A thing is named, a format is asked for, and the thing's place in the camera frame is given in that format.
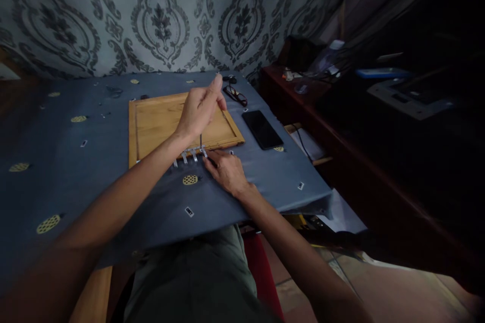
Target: floor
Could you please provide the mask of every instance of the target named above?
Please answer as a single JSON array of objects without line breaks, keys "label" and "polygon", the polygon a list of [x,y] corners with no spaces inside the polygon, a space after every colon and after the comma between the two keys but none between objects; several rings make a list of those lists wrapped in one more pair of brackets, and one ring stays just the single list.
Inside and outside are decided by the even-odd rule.
[{"label": "floor", "polygon": [[[286,323],[317,322],[312,307],[262,236]],[[379,267],[318,249],[353,289],[375,323],[471,322],[480,299],[454,279],[418,270]]]}]

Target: blue tablecloth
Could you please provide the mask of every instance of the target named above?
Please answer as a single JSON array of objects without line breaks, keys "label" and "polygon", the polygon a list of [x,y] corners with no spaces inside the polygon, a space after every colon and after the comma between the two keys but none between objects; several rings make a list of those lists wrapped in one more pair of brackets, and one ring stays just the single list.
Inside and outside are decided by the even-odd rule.
[{"label": "blue tablecloth", "polygon": [[[246,140],[232,150],[240,157],[248,180],[279,211],[329,198],[330,188],[268,105],[242,74],[222,72],[229,73],[237,77],[233,86],[248,98],[248,109],[261,110],[284,141],[283,152],[261,150],[241,117],[244,108],[224,94],[228,110]],[[207,86],[214,76],[214,72],[151,73],[53,82],[40,97],[33,98],[4,122],[0,137],[0,291],[128,169],[129,100],[140,99],[144,94],[157,97],[188,92],[192,87]],[[137,79],[139,84],[131,83],[131,79]],[[119,98],[111,98],[106,86],[123,92]],[[50,92],[60,95],[48,97]],[[75,116],[88,119],[72,123]],[[83,140],[87,144],[81,148]],[[30,163],[31,167],[20,173],[8,172],[11,165],[21,162]],[[134,250],[172,243],[248,218],[201,161],[195,163],[189,157],[188,165],[178,165],[170,167],[110,243],[100,266],[117,263]],[[200,180],[184,185],[183,177],[191,174]],[[304,183],[302,190],[298,188],[300,182]],[[185,212],[186,207],[193,211],[192,218]],[[64,214],[59,224],[47,233],[37,234],[37,226],[56,214]]]}]

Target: patterned wallpaper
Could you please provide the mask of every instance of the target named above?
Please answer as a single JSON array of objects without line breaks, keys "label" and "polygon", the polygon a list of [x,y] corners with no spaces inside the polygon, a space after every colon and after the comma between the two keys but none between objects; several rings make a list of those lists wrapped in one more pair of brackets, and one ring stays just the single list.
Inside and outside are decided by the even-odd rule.
[{"label": "patterned wallpaper", "polygon": [[0,45],[44,78],[234,69],[318,38],[341,0],[0,0]]}]

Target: black smartphone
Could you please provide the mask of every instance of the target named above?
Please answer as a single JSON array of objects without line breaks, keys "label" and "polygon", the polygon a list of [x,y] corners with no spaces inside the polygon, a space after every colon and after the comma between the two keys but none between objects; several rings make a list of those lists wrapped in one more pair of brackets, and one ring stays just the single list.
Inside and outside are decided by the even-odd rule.
[{"label": "black smartphone", "polygon": [[242,115],[242,118],[256,138],[261,149],[268,150],[283,145],[283,141],[261,111],[246,112]]}]

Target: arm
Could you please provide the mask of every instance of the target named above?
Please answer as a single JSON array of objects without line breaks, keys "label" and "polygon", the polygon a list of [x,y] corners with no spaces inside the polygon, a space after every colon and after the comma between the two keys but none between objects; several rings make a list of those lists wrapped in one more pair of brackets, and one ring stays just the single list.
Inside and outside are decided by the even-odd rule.
[{"label": "arm", "polygon": [[359,298],[244,176],[237,156],[209,151],[204,159],[214,179],[237,198],[273,247],[321,322],[372,322]]},{"label": "arm", "polygon": [[108,187],[47,248],[0,301],[0,320],[68,321],[104,246],[123,228],[173,161],[210,123],[217,104],[226,110],[222,77],[193,88],[177,130]]}]

